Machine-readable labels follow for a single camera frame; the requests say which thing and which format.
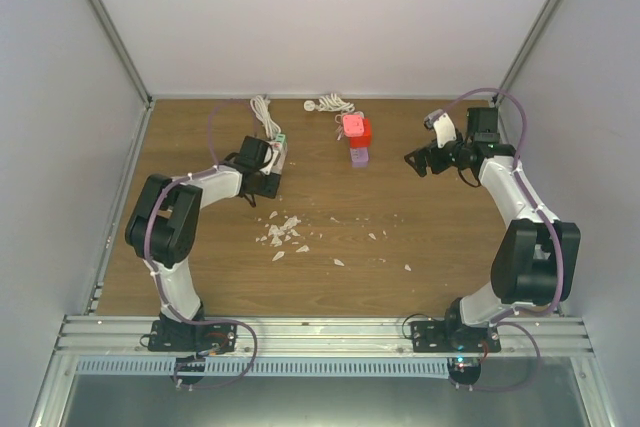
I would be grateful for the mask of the white power strip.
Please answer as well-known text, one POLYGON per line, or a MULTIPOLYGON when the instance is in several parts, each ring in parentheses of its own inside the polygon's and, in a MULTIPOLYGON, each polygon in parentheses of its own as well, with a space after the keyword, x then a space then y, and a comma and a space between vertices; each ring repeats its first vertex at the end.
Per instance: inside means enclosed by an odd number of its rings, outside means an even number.
POLYGON ((278 159, 277 164, 273 167, 273 170, 271 171, 271 173, 268 175, 267 179, 269 181, 277 181, 279 182, 286 164, 286 157, 288 154, 288 143, 286 143, 285 145, 280 144, 280 149, 281 149, 281 153, 280 153, 280 157, 278 159))

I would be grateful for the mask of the white cube adapter plug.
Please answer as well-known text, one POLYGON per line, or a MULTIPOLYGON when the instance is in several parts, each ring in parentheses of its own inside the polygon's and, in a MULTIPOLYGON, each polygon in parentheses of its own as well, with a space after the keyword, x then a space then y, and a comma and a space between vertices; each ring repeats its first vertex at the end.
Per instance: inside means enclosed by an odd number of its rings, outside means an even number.
POLYGON ((273 167, 277 164, 278 159, 280 157, 281 149, 280 144, 278 142, 270 142, 269 143, 269 157, 266 160, 266 165, 262 168, 262 171, 269 175, 273 170, 273 167))

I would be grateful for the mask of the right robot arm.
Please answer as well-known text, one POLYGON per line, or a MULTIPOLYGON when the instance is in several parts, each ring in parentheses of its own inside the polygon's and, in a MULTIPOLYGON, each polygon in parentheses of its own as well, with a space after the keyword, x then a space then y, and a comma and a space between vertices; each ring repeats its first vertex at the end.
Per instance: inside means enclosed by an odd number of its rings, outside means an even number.
POLYGON ((430 324, 446 348, 464 352, 489 338, 499 321, 519 314, 550 315, 569 297, 581 232, 537 195, 517 149, 501 139, 496 109, 469 109, 464 132, 441 109, 429 114, 424 125, 435 138, 407 154, 406 163, 421 177, 450 168, 470 171, 475 186, 491 195, 506 227, 489 282, 454 300, 443 320, 430 324))

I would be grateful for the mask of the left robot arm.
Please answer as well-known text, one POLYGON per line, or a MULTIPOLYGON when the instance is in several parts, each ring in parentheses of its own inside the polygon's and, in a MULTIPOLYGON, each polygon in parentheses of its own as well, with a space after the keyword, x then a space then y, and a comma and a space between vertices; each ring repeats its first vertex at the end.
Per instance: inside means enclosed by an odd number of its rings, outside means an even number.
POLYGON ((161 314, 176 321, 171 338, 185 351, 203 345, 203 302, 189 268, 204 208, 241 198, 250 206, 258 196, 276 197, 287 155, 286 136, 244 138, 240 149, 220 164, 182 177, 153 174, 145 181, 125 229, 125 241, 141 258, 156 285, 161 314))

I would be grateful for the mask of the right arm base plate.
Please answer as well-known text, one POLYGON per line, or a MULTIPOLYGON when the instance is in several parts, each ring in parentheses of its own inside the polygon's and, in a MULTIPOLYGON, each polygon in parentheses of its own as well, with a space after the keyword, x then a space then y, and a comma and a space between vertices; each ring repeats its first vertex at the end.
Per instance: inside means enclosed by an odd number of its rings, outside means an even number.
POLYGON ((493 338, 496 329, 458 327, 444 320, 417 320, 409 323, 415 353, 475 354, 498 353, 501 343, 493 338))

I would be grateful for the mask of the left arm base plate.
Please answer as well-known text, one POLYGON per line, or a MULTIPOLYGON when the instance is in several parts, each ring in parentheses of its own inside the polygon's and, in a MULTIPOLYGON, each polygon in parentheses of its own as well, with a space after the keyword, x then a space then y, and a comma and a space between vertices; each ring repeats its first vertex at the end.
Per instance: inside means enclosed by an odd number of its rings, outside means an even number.
POLYGON ((227 323, 196 326, 161 316, 141 341, 151 352, 223 354, 235 350, 236 327, 227 323))

